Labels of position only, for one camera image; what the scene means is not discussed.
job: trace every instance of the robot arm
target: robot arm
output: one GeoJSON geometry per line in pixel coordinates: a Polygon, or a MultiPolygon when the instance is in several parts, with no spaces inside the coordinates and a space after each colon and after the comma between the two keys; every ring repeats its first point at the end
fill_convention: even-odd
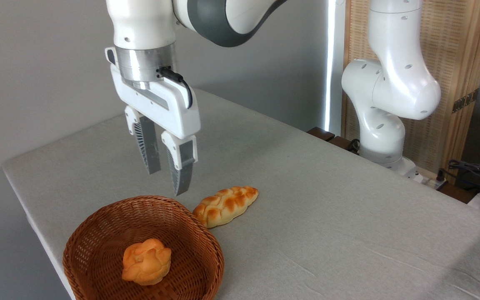
{"type": "Polygon", "coordinates": [[[149,171],[160,170],[155,123],[168,149],[175,195],[188,190],[198,161],[197,99],[177,74],[175,29],[183,24],[219,46],[245,43],[286,0],[107,0],[114,47],[105,50],[122,101],[149,171]]]}
{"type": "Polygon", "coordinates": [[[408,178],[417,175],[403,157],[405,127],[398,117],[422,120],[440,102],[420,48],[423,0],[371,0],[368,41],[379,60],[356,59],[342,76],[360,125],[360,155],[408,178]]]}

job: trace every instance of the wicker basket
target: wicker basket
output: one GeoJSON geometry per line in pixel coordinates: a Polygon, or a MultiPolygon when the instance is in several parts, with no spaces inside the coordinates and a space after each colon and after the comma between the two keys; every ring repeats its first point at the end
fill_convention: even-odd
{"type": "Polygon", "coordinates": [[[78,300],[212,299],[223,277],[216,238],[183,205],[139,196],[107,205],[69,238],[64,272],[78,300]],[[172,249],[170,272],[156,285],[122,280],[124,250],[156,238],[172,249]]]}

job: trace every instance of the bread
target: bread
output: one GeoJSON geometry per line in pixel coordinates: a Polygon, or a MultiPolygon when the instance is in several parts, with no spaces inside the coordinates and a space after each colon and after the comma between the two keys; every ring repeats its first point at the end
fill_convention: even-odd
{"type": "Polygon", "coordinates": [[[251,186],[233,186],[203,199],[193,214],[207,228],[227,224],[244,213],[258,195],[251,186]]]}
{"type": "Polygon", "coordinates": [[[157,239],[130,245],[123,254],[122,279],[156,285],[170,271],[171,249],[157,239]]]}

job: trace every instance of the gray tablecloth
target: gray tablecloth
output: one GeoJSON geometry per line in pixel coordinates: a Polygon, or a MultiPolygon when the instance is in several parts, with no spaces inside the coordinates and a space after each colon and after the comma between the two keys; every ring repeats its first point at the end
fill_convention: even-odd
{"type": "MultiPolygon", "coordinates": [[[[295,128],[196,91],[202,130],[189,210],[234,185],[259,198],[211,232],[225,257],[217,299],[480,299],[480,211],[295,128]]],[[[4,171],[63,283],[62,256],[91,213],[147,175],[122,116],[8,161],[4,171]]]]}

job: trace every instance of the black cable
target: black cable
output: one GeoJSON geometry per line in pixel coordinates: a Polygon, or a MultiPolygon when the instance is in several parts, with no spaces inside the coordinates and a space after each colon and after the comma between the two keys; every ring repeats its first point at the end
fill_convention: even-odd
{"type": "Polygon", "coordinates": [[[348,151],[353,151],[355,150],[358,152],[360,149],[360,140],[359,139],[352,139],[351,143],[349,144],[349,147],[347,148],[348,151]]]}
{"type": "Polygon", "coordinates": [[[440,170],[441,170],[442,172],[444,172],[445,174],[448,174],[449,176],[453,177],[453,178],[459,179],[459,180],[461,180],[461,181],[463,181],[463,182],[465,182],[465,183],[467,183],[467,184],[471,184],[471,185],[474,185],[474,186],[478,186],[478,187],[480,188],[480,184],[478,184],[478,183],[476,183],[476,182],[470,182],[470,181],[468,181],[468,180],[466,180],[466,179],[464,179],[464,178],[462,178],[462,177],[460,177],[460,176],[457,176],[457,175],[455,175],[455,174],[452,174],[452,173],[447,172],[445,169],[440,169],[440,170]]]}
{"type": "Polygon", "coordinates": [[[448,162],[448,165],[449,169],[464,170],[467,173],[472,173],[473,175],[480,177],[480,165],[477,163],[467,163],[465,161],[450,160],[448,162]]]}
{"type": "Polygon", "coordinates": [[[190,86],[188,85],[188,83],[186,83],[183,76],[179,73],[173,72],[171,70],[171,67],[162,67],[158,70],[158,73],[170,80],[173,80],[175,82],[180,82],[185,86],[186,90],[188,91],[188,109],[191,108],[192,104],[194,104],[192,90],[190,89],[190,86]]]}

